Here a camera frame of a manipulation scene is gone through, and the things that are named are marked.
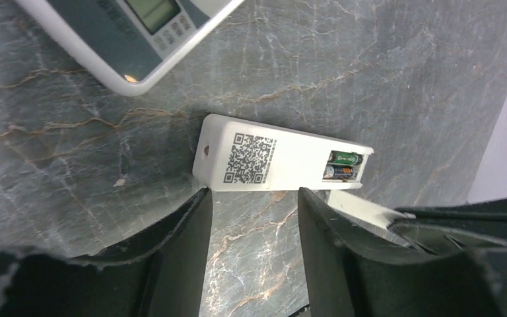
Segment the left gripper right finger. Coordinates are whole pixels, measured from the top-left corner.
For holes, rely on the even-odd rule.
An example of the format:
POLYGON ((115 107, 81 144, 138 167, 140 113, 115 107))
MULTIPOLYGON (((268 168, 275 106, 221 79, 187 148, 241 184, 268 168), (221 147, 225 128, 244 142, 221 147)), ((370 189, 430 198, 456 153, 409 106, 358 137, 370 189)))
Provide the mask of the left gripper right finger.
POLYGON ((308 188, 298 224, 312 316, 507 316, 506 247, 435 256, 401 246, 308 188))

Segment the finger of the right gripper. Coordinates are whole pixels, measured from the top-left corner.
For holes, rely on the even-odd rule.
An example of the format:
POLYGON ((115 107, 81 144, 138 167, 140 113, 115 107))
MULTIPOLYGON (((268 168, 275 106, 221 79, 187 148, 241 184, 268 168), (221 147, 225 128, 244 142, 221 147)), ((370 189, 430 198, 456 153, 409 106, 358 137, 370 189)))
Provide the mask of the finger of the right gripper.
POLYGON ((447 207, 399 207, 413 218, 388 230, 417 250, 435 256, 468 248, 507 248, 507 198, 447 207))

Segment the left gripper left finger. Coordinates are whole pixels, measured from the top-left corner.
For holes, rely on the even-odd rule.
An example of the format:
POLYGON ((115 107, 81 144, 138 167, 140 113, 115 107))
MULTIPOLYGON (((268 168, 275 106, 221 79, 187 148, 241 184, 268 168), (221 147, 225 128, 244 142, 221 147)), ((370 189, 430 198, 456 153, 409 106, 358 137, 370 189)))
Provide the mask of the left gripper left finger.
POLYGON ((197 316, 212 220, 203 188, 93 256, 0 246, 0 316, 197 316))

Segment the white battery cover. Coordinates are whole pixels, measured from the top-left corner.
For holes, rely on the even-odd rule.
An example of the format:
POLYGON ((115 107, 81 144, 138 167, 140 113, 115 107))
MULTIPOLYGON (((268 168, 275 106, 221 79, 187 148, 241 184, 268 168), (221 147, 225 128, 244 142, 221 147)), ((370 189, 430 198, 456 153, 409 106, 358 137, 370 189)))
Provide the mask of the white battery cover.
POLYGON ((331 190, 327 204, 358 223, 388 230, 396 220, 415 219, 412 213, 398 212, 343 190, 331 190))

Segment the black battery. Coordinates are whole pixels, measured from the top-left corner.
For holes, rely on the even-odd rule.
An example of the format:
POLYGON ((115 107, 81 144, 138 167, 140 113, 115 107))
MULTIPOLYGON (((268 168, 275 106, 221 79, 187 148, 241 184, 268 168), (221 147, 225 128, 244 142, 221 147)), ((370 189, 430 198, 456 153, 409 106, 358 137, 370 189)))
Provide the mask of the black battery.
POLYGON ((354 180, 358 172, 351 166, 335 166, 328 164, 323 172, 323 179, 326 180, 354 180))

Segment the long white remote control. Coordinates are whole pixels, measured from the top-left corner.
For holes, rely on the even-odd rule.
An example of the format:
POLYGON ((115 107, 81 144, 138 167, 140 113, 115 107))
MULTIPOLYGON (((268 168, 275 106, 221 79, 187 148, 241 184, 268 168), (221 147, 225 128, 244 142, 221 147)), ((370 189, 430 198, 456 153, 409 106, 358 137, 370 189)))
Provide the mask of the long white remote control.
POLYGON ((214 192, 358 189, 373 152, 350 141, 210 114, 203 120, 192 173, 214 192), (323 179, 331 151, 364 157, 351 166, 358 172, 354 180, 323 179))

